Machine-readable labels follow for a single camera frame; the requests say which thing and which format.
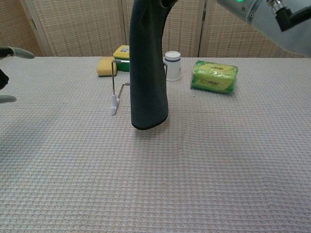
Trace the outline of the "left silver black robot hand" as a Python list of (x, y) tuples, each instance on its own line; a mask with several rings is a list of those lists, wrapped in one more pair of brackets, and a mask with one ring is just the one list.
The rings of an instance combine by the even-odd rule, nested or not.
[[(0, 47), (0, 58), (16, 56), (25, 59), (34, 59), (35, 55), (31, 52), (17, 47)], [(9, 77), (0, 69), (0, 90), (4, 89), (9, 82)], [(0, 95), (0, 104), (15, 102), (17, 99), (10, 95)]]

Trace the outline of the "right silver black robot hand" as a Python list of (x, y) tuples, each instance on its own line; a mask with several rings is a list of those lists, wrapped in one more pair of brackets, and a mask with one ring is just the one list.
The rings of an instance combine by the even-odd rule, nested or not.
[(178, 0), (159, 0), (159, 4), (163, 8), (172, 8)]

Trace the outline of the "yellow and dark towel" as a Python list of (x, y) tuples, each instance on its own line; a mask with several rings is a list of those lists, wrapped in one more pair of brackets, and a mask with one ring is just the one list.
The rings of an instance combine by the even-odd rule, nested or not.
[(168, 116), (162, 36), (169, 8), (159, 0), (134, 0), (130, 23), (130, 101), (132, 125), (153, 128)]

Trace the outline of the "white paper cup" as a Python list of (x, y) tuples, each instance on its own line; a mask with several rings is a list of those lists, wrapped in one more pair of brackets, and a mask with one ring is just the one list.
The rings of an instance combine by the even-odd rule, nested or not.
[(177, 81), (181, 79), (181, 54), (177, 51), (165, 53), (164, 63), (167, 65), (167, 81)]

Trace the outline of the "green container with yellow lid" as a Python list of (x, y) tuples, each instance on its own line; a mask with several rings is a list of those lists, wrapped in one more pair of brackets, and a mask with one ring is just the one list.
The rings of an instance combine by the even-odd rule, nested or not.
[[(114, 53), (113, 57), (117, 60), (129, 61), (130, 59), (130, 52), (128, 45), (120, 46)], [(129, 63), (117, 63), (117, 70), (123, 72), (130, 71), (130, 64)]]

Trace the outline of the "beige folding screen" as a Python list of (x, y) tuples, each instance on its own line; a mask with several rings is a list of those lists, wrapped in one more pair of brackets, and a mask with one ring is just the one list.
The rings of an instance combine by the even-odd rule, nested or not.
[[(0, 47), (36, 56), (111, 56), (129, 43), (134, 0), (0, 0)], [(178, 0), (162, 38), (184, 57), (295, 58), (216, 0)]]

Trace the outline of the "yellow sponge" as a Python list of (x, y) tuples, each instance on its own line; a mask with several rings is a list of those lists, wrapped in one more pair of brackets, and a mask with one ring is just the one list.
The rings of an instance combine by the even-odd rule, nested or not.
[(99, 77), (111, 77), (117, 75), (117, 65), (113, 62), (114, 57), (101, 57), (97, 64), (97, 75)]

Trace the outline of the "green tissue pack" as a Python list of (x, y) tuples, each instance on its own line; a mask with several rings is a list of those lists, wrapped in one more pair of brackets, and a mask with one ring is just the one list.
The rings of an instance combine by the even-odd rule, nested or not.
[(236, 66), (198, 60), (193, 67), (190, 87), (231, 94), (235, 89), (238, 71)]

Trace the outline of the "grey woven tablecloth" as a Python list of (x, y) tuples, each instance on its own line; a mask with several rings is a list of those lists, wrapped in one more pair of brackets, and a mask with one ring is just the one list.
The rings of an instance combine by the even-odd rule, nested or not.
[(311, 59), (212, 61), (232, 95), (191, 89), (184, 58), (140, 131), (97, 57), (0, 60), (0, 233), (311, 233)]

